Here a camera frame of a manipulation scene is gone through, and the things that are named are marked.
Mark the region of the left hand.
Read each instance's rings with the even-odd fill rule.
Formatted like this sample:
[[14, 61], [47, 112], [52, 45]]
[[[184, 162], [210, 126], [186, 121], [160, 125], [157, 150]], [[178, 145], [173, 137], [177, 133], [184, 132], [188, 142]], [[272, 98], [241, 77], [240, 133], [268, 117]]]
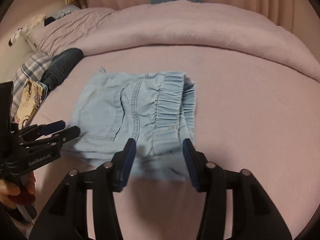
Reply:
[[[27, 191], [35, 195], [36, 188], [35, 188], [35, 176], [33, 172], [28, 174], [28, 183], [26, 184]], [[1, 203], [6, 206], [8, 209], [16, 209], [16, 203], [9, 199], [9, 196], [17, 196], [20, 194], [20, 188], [12, 182], [6, 181], [1, 179], [0, 182], [0, 196], [1, 196]]]

